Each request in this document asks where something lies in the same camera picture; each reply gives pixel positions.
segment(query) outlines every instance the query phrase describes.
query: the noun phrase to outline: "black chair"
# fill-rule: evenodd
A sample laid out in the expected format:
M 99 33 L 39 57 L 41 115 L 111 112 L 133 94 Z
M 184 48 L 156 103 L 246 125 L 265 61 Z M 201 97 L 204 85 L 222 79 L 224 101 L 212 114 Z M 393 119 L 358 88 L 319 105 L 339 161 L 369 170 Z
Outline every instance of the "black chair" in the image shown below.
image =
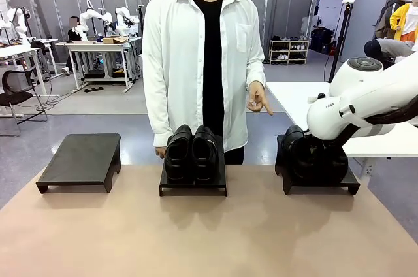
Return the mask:
M 48 120 L 48 115 L 46 114 L 46 111 L 31 81 L 31 74 L 33 73 L 34 70 L 35 68 L 29 69 L 26 71 L 9 70 L 4 73 L 3 78 L 1 80 L 4 93 L 0 94 L 0 106 L 11 108 L 13 118 L 16 121 L 16 125 L 20 125 L 22 122 L 31 120 L 32 118 L 40 114 L 45 114 L 46 119 L 45 120 L 32 120 L 32 121 L 46 122 Z M 22 120 L 18 120 L 14 113 L 13 105 L 20 104 L 32 98 L 33 95 L 32 93 L 29 93 L 30 90 L 33 90 L 33 93 L 35 94 L 35 97 L 38 99 L 39 106 L 42 110 L 35 115 L 32 115 Z

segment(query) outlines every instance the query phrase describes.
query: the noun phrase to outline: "shirt pocket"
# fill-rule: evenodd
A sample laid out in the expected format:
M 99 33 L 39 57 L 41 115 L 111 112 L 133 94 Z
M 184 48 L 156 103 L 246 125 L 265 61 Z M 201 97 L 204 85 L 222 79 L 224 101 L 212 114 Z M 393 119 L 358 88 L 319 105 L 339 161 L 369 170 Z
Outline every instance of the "shirt pocket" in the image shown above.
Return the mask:
M 251 29 L 250 25 L 246 24 L 236 24 L 236 49 L 240 53 L 247 52 L 247 40 L 249 37 L 249 31 Z

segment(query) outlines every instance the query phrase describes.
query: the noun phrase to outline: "beige table surface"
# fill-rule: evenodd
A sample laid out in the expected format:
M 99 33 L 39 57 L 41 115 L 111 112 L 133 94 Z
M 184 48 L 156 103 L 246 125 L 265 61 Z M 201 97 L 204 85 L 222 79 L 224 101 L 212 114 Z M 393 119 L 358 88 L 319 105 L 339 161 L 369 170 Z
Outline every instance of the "beige table surface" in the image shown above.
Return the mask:
M 110 194 L 41 195 L 38 175 L 0 210 L 0 276 L 417 276 L 418 245 L 366 187 L 285 196 L 272 166 L 243 166 L 226 198 L 160 198 L 160 171 L 123 166 Z

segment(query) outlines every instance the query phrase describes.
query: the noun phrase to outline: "black leather shoe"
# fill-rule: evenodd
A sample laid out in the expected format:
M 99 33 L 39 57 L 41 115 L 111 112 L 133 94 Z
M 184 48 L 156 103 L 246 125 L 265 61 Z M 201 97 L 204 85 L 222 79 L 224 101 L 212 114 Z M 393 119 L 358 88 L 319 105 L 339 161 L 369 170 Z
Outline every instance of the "black leather shoe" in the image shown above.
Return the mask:
M 180 180 L 189 170 L 189 150 L 193 135 L 188 125 L 180 126 L 169 139 L 165 153 L 165 172 L 171 180 Z
M 195 165 L 195 179 L 209 181 L 217 173 L 217 146 L 215 135 L 208 127 L 197 128 L 191 145 L 191 158 Z

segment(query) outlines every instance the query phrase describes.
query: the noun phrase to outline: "shoe rack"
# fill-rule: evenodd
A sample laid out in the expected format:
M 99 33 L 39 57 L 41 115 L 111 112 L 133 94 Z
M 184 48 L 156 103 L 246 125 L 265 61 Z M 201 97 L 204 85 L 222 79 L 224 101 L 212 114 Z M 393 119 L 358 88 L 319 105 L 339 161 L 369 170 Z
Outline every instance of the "shoe rack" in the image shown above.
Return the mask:
M 306 63 L 308 58 L 309 40 L 297 41 L 270 41 L 268 60 L 270 64 Z M 278 59 L 279 56 L 287 56 L 287 59 Z

